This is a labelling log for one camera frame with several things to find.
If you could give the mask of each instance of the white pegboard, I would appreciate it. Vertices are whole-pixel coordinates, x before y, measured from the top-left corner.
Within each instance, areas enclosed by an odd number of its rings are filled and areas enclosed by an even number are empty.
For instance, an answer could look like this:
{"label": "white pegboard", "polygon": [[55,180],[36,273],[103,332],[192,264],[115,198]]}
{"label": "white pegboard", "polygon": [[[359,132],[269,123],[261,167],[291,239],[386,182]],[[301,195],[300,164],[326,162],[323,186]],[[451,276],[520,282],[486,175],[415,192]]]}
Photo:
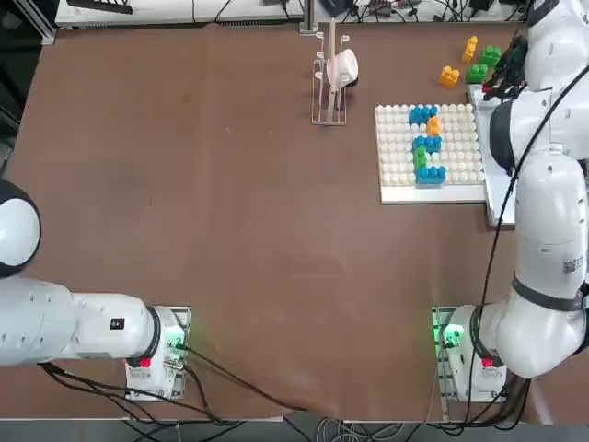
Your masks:
{"label": "white pegboard", "polygon": [[445,167],[445,183],[435,188],[415,185],[412,142],[426,136],[425,124],[409,125],[415,105],[379,105],[375,125],[382,203],[484,202],[485,174],[472,106],[426,106],[438,108],[442,137],[440,152],[426,154],[427,167]]}

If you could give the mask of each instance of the yellow lego brick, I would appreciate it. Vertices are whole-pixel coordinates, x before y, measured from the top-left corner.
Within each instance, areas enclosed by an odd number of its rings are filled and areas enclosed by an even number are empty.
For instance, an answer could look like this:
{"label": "yellow lego brick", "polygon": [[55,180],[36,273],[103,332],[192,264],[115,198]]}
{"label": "yellow lego brick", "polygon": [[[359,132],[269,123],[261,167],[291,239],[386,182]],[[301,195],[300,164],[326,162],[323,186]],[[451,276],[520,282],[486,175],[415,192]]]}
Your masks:
{"label": "yellow lego brick", "polygon": [[440,134],[440,122],[438,117],[432,117],[427,121],[425,125],[425,130],[428,135],[430,136],[437,136]]}
{"label": "yellow lego brick", "polygon": [[460,72],[457,69],[452,69],[450,66],[446,66],[442,69],[440,79],[438,83],[446,87],[454,87],[460,78]]}
{"label": "yellow lego brick", "polygon": [[464,54],[462,55],[462,60],[467,63],[470,63],[472,57],[475,55],[475,50],[477,49],[477,43],[479,39],[474,35],[470,37],[467,41],[467,48],[464,50]]}

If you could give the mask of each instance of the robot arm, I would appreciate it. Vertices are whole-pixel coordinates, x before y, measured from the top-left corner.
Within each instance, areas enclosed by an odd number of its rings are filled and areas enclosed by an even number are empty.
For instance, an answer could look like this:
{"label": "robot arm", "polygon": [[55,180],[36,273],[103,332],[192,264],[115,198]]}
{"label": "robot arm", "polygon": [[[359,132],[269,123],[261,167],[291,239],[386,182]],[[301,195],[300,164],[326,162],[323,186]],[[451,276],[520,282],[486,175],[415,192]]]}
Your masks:
{"label": "robot arm", "polygon": [[[527,15],[527,90],[491,117],[491,153],[511,173],[550,105],[589,64],[589,29],[574,0],[532,2]],[[448,351],[457,396],[491,401],[506,368],[540,376],[585,340],[580,288],[587,270],[587,193],[576,159],[588,158],[589,79],[551,114],[519,173],[515,192],[517,257],[509,299],[482,310],[458,308],[464,330]],[[476,354],[472,383],[470,360]]]}
{"label": "robot arm", "polygon": [[171,398],[177,372],[183,379],[173,343],[186,343],[187,333],[177,315],[136,297],[70,293],[17,275],[34,258],[40,234],[35,204],[0,180],[0,366],[121,358],[129,387]]}

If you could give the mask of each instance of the metal stand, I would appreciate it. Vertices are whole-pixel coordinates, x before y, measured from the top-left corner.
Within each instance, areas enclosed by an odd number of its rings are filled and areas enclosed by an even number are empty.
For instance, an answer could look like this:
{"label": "metal stand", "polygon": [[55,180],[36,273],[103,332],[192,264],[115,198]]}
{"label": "metal stand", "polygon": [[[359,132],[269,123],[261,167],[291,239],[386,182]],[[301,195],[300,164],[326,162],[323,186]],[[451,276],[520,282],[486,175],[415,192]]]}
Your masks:
{"label": "metal stand", "polygon": [[[191,328],[191,308],[190,307],[168,307],[163,306],[170,310],[175,317],[174,322],[177,322],[180,328],[183,330],[184,334],[184,345],[188,344],[190,328]],[[165,334],[164,327],[162,336],[160,339],[163,340],[170,340],[172,337]],[[130,379],[133,380],[132,387],[138,388],[139,390],[146,390],[142,387],[141,379],[153,379],[154,375],[158,373],[158,369],[154,367],[154,364],[157,364],[159,361],[158,358],[152,358],[152,366],[151,367],[129,367],[126,363],[126,376],[127,376],[127,386],[130,385]],[[178,355],[177,352],[173,349],[167,347],[166,354],[164,355],[163,361],[163,369],[166,370],[166,384],[169,385],[171,383],[171,394],[170,399],[178,400],[184,397],[184,391],[186,389],[186,371],[182,369],[184,364],[186,364],[186,355]],[[163,390],[157,393],[158,395],[163,396]],[[129,399],[134,401],[158,401],[157,398],[153,396],[145,396],[144,394],[138,394],[134,392],[131,394],[130,392],[126,393],[126,396]]]}
{"label": "metal stand", "polygon": [[20,12],[41,35],[41,44],[53,44],[57,28],[46,18],[32,0],[13,0]]}
{"label": "metal stand", "polygon": [[440,331],[450,322],[454,307],[432,307],[432,327],[433,327],[433,344],[435,346],[435,355],[438,365],[438,385],[440,388],[440,405],[442,408],[442,419],[444,422],[450,421],[450,412],[448,410],[448,399],[456,400],[456,388],[452,380],[450,362],[448,355],[442,345],[442,336]]}
{"label": "metal stand", "polygon": [[[313,62],[311,122],[324,126],[343,126],[346,123],[346,88],[329,85],[326,70],[327,61],[323,51],[324,34],[317,32],[315,35],[321,41],[321,51],[317,52],[317,60]],[[343,49],[343,43],[348,41],[350,41],[350,36],[341,36],[340,52]],[[349,79],[346,74],[341,74],[340,84],[347,84]],[[327,99],[324,98],[325,92],[329,94]]]}
{"label": "metal stand", "polygon": [[315,35],[318,31],[315,22],[315,0],[305,0],[304,6],[303,21],[299,25],[299,33],[301,35]]}

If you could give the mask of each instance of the white platform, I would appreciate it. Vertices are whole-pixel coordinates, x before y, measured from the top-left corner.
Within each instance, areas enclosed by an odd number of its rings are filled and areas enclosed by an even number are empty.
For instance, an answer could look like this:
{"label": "white platform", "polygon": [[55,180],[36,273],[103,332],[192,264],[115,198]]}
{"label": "white platform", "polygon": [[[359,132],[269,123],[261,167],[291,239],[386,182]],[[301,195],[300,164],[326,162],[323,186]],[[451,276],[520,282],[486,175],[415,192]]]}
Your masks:
{"label": "white platform", "polygon": [[[188,24],[192,22],[210,22],[216,17],[226,0],[130,0],[133,14],[125,16],[106,11],[94,11],[79,7],[69,6],[65,0],[60,0],[55,22],[59,27],[104,27],[121,25],[147,25],[147,24]],[[320,0],[315,2],[315,21],[327,23],[331,16],[327,13]],[[358,0],[356,5],[360,11],[367,5],[369,0]],[[303,15],[304,1],[290,0],[287,10],[290,17],[301,17]],[[433,21],[433,16],[441,16],[445,10],[443,4],[434,0],[422,0],[416,5],[418,17],[422,22]],[[471,19],[474,22],[502,22],[514,12],[515,6],[504,5],[500,2],[493,2],[489,11],[479,11]],[[414,22],[415,17],[409,17],[409,8],[398,8],[398,12],[408,23]],[[470,17],[471,9],[466,6],[463,11],[464,21]],[[449,10],[445,12],[445,19],[452,17]],[[512,20],[517,20],[519,13],[516,13]],[[220,20],[271,20],[283,19],[284,11],[280,5],[266,6],[262,0],[231,0]],[[341,22],[346,18],[346,23],[353,23],[357,18],[346,17],[346,13],[340,14],[336,19]],[[402,22],[399,15],[393,14],[390,17],[379,17],[380,22]],[[376,22],[374,16],[365,17],[365,23]]]}
{"label": "white platform", "polygon": [[426,166],[446,168],[445,183],[438,187],[415,184],[411,143],[417,136],[426,135],[425,124],[409,125],[409,113],[415,105],[376,107],[376,144],[383,204],[486,201],[485,175],[472,106],[435,106],[438,108],[442,147],[437,154],[426,154]]}
{"label": "white platform", "polygon": [[[487,219],[491,226],[497,226],[503,199],[507,193],[510,181],[510,177],[507,176],[505,170],[503,170],[503,168],[493,159],[491,155],[491,147],[489,145],[491,114],[501,102],[499,99],[485,101],[483,99],[484,94],[482,93],[482,87],[480,85],[470,85],[468,87],[468,95],[470,102],[474,107],[475,121],[477,122],[477,130],[480,139],[480,153],[482,154],[482,162],[487,176],[485,181],[485,191],[488,196]],[[505,206],[505,213],[503,214],[502,221],[505,226],[512,226],[515,223],[514,195],[516,188],[517,184],[515,184],[514,193],[509,197],[507,205]]]}

